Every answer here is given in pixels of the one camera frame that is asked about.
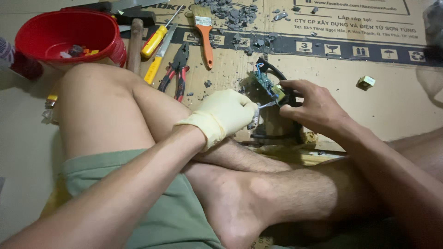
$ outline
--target recycle symbol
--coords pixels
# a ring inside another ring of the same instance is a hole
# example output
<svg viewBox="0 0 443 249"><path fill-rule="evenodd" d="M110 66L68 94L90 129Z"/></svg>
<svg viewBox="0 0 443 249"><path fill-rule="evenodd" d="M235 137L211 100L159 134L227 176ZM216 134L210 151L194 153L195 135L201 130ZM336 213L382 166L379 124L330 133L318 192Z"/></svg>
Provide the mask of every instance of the recycle symbol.
<svg viewBox="0 0 443 249"><path fill-rule="evenodd" d="M416 61L422 61L422 60L424 60L424 55L420 52L413 52L411 55L411 58Z"/></svg>

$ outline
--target hand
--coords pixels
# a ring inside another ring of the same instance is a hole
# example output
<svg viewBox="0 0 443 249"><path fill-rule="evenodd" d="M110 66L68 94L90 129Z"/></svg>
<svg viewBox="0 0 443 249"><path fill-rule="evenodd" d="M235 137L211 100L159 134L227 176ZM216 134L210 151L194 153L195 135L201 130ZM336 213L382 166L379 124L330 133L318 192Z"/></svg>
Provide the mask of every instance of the hand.
<svg viewBox="0 0 443 249"><path fill-rule="evenodd" d="M257 109L256 103L232 89L217 91L203 100L188 118L175 125L199 127L207 139L204 152L251 123Z"/></svg>
<svg viewBox="0 0 443 249"><path fill-rule="evenodd" d="M284 88L299 91L303 97L303 105L291 107L284 105L280 115L301 123L306 128L323 134L331 139L346 122L352 121L340 107L328 89L307 80L280 81Z"/></svg>

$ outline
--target orange brush handle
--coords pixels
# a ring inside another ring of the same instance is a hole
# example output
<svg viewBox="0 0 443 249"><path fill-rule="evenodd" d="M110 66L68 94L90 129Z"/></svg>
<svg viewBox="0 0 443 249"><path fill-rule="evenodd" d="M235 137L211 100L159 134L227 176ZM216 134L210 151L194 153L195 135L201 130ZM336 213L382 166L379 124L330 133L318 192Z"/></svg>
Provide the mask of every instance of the orange brush handle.
<svg viewBox="0 0 443 249"><path fill-rule="evenodd" d="M200 33L202 34L203 38L203 49L205 50L205 58L206 63L209 67L209 69L212 69L212 47L211 42L209 41L209 31L211 31L212 26L202 26L202 25L196 25Z"/></svg>

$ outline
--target pliers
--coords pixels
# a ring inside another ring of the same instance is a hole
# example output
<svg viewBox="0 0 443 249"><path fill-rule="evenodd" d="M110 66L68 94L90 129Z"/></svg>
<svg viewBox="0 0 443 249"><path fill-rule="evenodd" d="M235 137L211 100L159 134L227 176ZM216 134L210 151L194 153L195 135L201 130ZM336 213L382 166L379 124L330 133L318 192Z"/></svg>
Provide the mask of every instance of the pliers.
<svg viewBox="0 0 443 249"><path fill-rule="evenodd" d="M165 92L167 85L171 82L171 79L174 77L174 75L178 74L179 87L174 96L174 99L178 100L178 102L182 102L183 94L185 92L186 72L189 70L189 66L186 65L188 57L189 43L184 42L177 51L177 54L174 57L174 62L169 63L169 69L158 87L158 90Z"/></svg>

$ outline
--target brush bristles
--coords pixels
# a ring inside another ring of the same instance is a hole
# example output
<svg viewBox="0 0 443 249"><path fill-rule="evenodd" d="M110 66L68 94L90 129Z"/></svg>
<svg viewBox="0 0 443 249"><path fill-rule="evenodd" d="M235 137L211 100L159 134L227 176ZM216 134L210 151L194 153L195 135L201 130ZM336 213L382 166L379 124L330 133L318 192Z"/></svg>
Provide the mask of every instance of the brush bristles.
<svg viewBox="0 0 443 249"><path fill-rule="evenodd" d="M209 6L202 7L200 5L192 5L191 11L194 16L211 17L211 9Z"/></svg>

